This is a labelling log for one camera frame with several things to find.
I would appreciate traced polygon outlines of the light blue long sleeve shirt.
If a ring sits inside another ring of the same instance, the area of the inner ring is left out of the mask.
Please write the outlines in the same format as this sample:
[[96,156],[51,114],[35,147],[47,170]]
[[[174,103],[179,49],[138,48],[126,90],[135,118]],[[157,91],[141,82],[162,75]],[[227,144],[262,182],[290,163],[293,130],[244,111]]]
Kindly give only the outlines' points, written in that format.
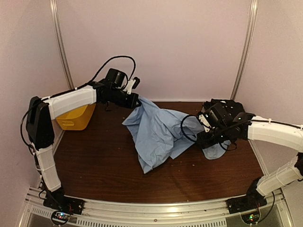
[[204,127],[194,116],[159,108],[145,97],[139,97],[139,100],[142,105],[135,108],[122,124],[133,138],[139,163],[146,174],[190,148]]

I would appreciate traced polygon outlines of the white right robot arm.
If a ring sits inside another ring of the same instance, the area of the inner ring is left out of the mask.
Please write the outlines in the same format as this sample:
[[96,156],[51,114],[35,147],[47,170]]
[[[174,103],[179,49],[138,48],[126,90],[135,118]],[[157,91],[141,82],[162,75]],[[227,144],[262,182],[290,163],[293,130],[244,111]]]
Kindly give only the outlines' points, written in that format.
[[244,110],[242,104],[232,100],[211,100],[197,114],[204,130],[196,142],[201,148],[219,145],[227,150],[228,141],[247,140],[253,146],[259,163],[267,173],[254,180],[243,205],[254,208],[265,196],[277,189],[303,179],[303,127],[279,122]]

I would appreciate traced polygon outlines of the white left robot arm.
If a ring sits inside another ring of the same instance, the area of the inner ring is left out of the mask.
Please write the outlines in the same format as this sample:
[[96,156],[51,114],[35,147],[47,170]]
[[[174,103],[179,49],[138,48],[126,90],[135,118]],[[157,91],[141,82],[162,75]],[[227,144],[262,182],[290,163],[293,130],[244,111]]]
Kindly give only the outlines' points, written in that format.
[[119,70],[110,68],[100,81],[91,80],[86,84],[56,95],[31,98],[26,114],[26,131],[30,140],[36,168],[45,188],[52,192],[49,201],[58,210],[68,206],[68,199],[57,192],[61,181],[53,157],[53,122],[59,116],[86,105],[113,103],[119,107],[134,109],[140,106],[139,95],[133,90],[140,84],[138,77],[130,77]]

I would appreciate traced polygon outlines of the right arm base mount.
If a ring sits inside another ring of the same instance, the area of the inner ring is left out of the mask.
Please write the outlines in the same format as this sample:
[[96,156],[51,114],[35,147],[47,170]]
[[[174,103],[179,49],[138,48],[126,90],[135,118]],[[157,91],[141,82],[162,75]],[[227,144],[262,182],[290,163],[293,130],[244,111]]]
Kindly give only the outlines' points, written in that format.
[[257,198],[254,196],[245,195],[237,198],[230,198],[226,201],[226,204],[229,213],[234,214],[265,206],[267,205],[267,200],[264,197]]

